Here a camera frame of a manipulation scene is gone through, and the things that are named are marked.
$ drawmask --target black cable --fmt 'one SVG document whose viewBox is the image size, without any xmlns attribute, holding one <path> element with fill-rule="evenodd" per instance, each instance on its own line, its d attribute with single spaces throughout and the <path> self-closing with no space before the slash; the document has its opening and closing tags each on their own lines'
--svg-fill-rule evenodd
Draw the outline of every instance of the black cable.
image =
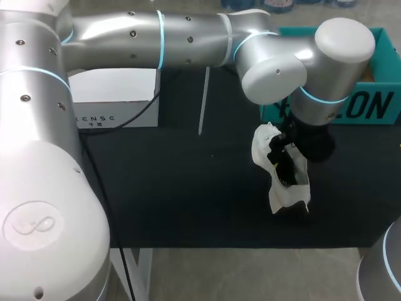
<svg viewBox="0 0 401 301">
<path fill-rule="evenodd" d="M 170 79 L 170 81 L 174 81 L 177 78 L 178 74 L 180 74 L 180 72 L 181 72 L 181 70 L 179 70 L 175 75 L 173 75 L 172 78 Z M 138 119 L 139 116 L 141 116 L 143 113 L 145 113 L 146 110 L 156 101 L 156 99 L 158 99 L 159 96 L 160 96 L 160 91 L 156 92 L 156 94 L 149 101 L 149 103 L 143 109 L 141 109 L 141 111 L 138 114 L 136 114 L 132 118 L 128 119 L 127 121 L 123 122 L 122 124 L 119 124 L 116 127 L 110 127 L 107 130 L 98 131 L 98 132 L 82 132 L 82 134 L 87 135 L 87 136 L 97 136 L 97 135 L 104 135 L 104 134 L 108 134 L 111 132 L 115 132 L 116 130 L 120 130 L 127 124 L 130 124 L 131 122 L 133 122 L 135 119 Z"/>
<path fill-rule="evenodd" d="M 110 228 L 113 231 L 115 240 L 117 241 L 118 249 L 120 250 L 121 259 L 123 261 L 125 275 L 127 276 L 127 282 L 128 282 L 128 287 L 130 289 L 130 295 L 131 295 L 132 301 L 135 301 L 135 295 L 134 295 L 133 289 L 132 289 L 131 278 L 130 278 L 130 273 L 128 271 L 127 261 L 125 259 L 125 255 L 124 255 L 124 251 L 123 251 L 123 248 L 122 248 L 122 245 L 121 245 L 120 238 L 118 236 L 118 231 L 117 231 L 117 226 L 115 224 L 115 218 L 114 218 L 114 215 L 113 215 L 113 210 L 112 210 L 112 207 L 111 207 L 110 202 L 109 202 L 108 197 L 107 197 L 106 188 L 105 188 L 105 185 L 103 183 L 102 176 L 100 175 L 100 171 L 99 171 L 99 169 L 98 169 L 98 167 L 96 165 L 96 162 L 95 162 L 95 159 L 93 157 L 93 154 L 90 151 L 90 149 L 88 147 L 88 144 L 86 143 L 86 140 L 81 135 L 80 135 L 80 141 L 81 141 L 83 150 L 88 155 L 90 164 L 92 165 L 93 171 L 94 171 L 95 176 L 97 178 L 97 181 L 98 181 L 98 184 L 99 184 L 99 187 L 100 187 L 100 191 L 102 192 L 103 198 L 105 199 L 106 211 L 108 213 L 108 221 L 110 223 Z"/>
</svg>

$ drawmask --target blue led ring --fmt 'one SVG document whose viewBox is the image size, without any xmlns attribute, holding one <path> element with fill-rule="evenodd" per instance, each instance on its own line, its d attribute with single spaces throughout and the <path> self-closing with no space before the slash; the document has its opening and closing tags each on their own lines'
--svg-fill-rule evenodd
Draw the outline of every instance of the blue led ring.
<svg viewBox="0 0 401 301">
<path fill-rule="evenodd" d="M 267 34 L 272 34 L 274 36 L 278 36 L 277 33 L 274 33 L 272 31 L 260 31 L 258 33 L 251 33 L 249 36 L 247 36 L 242 42 L 240 42 L 240 44 L 237 46 L 236 50 L 234 51 L 234 56 L 233 56 L 233 60 L 236 60 L 236 55 L 238 50 L 241 48 L 241 46 L 243 44 L 245 44 L 245 42 L 249 41 L 250 39 L 254 38 L 255 36 L 266 36 Z"/>
<path fill-rule="evenodd" d="M 341 100 L 335 100 L 334 102 L 328 102 L 327 100 L 323 100 L 323 99 L 319 99 L 317 97 L 314 97 L 313 95 L 309 94 L 303 87 L 300 87 L 300 89 L 310 99 L 312 99 L 312 100 L 314 100 L 316 102 L 325 103 L 327 105 L 334 105 L 336 103 L 344 102 L 348 98 L 348 96 L 347 96 L 347 97 L 345 97 L 344 99 L 341 99 Z"/>
<path fill-rule="evenodd" d="M 59 77 L 57 74 L 55 74 L 53 72 L 50 72 L 48 70 L 45 70 L 45 69 L 35 68 L 35 67 L 28 67 L 28 66 L 19 66 L 18 68 L 4 70 L 4 71 L 0 72 L 0 75 L 5 75 L 5 74 L 8 74 L 8 73 L 19 72 L 19 71 L 34 71 L 34 72 L 40 72 L 40 73 L 44 73 L 44 74 L 50 75 L 51 77 L 54 77 L 55 79 L 60 81 L 68 89 L 68 91 L 70 91 L 70 93 L 71 93 L 71 88 L 65 82 L 64 79 Z"/>
<path fill-rule="evenodd" d="M 398 283 L 397 279 L 395 279 L 395 276 L 393 274 L 393 271 L 391 271 L 390 265 L 388 264 L 388 258 L 387 258 L 387 251 L 386 251 L 386 240 L 387 240 L 387 235 L 388 232 L 390 231 L 390 228 L 393 226 L 393 224 L 387 229 L 386 234 L 384 235 L 383 239 L 383 257 L 384 257 L 384 264 L 386 266 L 388 275 L 390 276 L 391 280 L 393 281 L 395 287 L 397 290 L 401 293 L 401 285 Z"/>
<path fill-rule="evenodd" d="M 62 44 L 62 45 L 67 44 L 67 43 L 70 41 L 70 39 L 73 37 L 73 35 L 74 35 L 74 30 L 71 31 L 70 35 L 67 36 L 67 37 L 61 42 L 61 44 Z"/>
<path fill-rule="evenodd" d="M 160 23 L 160 58 L 159 58 L 159 66 L 157 69 L 161 69 L 163 67 L 164 61 L 164 20 L 163 14 L 160 11 L 156 11 L 157 15 L 159 16 L 159 23 Z"/>
</svg>

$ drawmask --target teal box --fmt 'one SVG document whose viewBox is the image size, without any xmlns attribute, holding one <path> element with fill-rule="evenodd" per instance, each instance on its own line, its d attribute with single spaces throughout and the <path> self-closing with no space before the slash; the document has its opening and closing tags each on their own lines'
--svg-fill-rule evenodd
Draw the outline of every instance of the teal box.
<svg viewBox="0 0 401 301">
<path fill-rule="evenodd" d="M 282 35 L 315 34 L 316 28 L 281 28 Z M 384 28 L 371 29 L 376 50 L 370 62 L 375 82 L 358 82 L 334 124 L 394 124 L 401 111 L 401 59 Z M 289 112 L 291 96 L 277 105 L 260 107 L 262 122 L 280 123 Z"/>
</svg>

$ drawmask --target cardboard box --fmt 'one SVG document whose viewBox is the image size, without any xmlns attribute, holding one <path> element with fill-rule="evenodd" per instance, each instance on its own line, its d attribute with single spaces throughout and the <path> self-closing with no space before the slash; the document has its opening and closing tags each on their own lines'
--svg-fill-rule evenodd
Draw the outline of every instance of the cardboard box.
<svg viewBox="0 0 401 301">
<path fill-rule="evenodd" d="M 98 69 L 70 76 L 76 122 L 81 129 L 115 127 L 138 114 L 160 88 L 154 69 Z M 126 127 L 156 127 L 159 100 Z"/>
<path fill-rule="evenodd" d="M 281 28 L 283 35 L 313 35 L 316 28 Z M 334 124 L 394 124 L 401 111 L 401 59 L 384 28 L 371 29 L 376 50 L 369 64 L 372 81 L 357 83 Z M 291 97 L 281 101 L 281 110 L 274 105 L 260 107 L 263 122 L 280 123 L 288 114 Z"/>
</svg>

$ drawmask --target screw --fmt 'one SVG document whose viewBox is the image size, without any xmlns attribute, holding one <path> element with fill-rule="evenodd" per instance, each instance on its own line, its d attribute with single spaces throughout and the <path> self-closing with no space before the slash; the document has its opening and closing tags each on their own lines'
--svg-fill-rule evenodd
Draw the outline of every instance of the screw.
<svg viewBox="0 0 401 301">
<path fill-rule="evenodd" d="M 52 55 L 57 55 L 57 51 L 54 48 L 49 48 L 49 51 Z"/>
<path fill-rule="evenodd" d="M 31 100 L 31 97 L 29 95 L 23 95 L 19 99 L 21 99 L 23 102 L 28 102 Z"/>
<path fill-rule="evenodd" d="M 63 111 L 66 110 L 65 104 L 63 104 L 62 102 L 57 103 L 57 106 L 62 109 Z"/>
</svg>

